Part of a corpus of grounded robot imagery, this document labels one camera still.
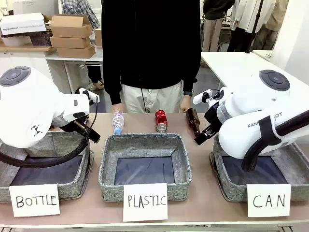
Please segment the person's left hand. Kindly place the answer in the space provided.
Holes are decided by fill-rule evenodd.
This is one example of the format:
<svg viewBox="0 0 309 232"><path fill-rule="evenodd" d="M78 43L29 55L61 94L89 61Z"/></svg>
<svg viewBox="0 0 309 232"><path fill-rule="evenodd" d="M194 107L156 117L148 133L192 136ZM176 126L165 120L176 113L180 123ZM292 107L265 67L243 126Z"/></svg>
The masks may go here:
<svg viewBox="0 0 309 232"><path fill-rule="evenodd" d="M191 96L189 95L184 95L181 105L180 105L180 110L179 113L186 113L186 111L191 108Z"/></svg>

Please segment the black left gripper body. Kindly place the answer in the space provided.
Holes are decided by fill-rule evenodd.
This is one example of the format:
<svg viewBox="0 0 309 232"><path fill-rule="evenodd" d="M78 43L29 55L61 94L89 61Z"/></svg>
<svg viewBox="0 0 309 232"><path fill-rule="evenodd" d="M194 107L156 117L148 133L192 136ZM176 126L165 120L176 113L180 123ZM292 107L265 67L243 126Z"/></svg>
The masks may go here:
<svg viewBox="0 0 309 232"><path fill-rule="evenodd" d="M89 131L89 127L87 126L88 120L89 116L83 116L63 126L62 130L65 132L77 132L81 136L86 137Z"/></svg>

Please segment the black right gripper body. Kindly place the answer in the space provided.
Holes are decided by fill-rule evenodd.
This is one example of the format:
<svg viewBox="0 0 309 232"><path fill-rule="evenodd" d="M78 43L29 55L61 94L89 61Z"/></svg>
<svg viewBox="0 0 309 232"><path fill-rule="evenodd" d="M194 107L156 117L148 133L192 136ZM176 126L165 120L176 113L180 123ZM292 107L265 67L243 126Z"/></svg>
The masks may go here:
<svg viewBox="0 0 309 232"><path fill-rule="evenodd" d="M218 132L220 130L222 123L217 116L217 108L218 105L213 105L205 113L204 117L209 122L209 125L205 128L204 131Z"/></svg>

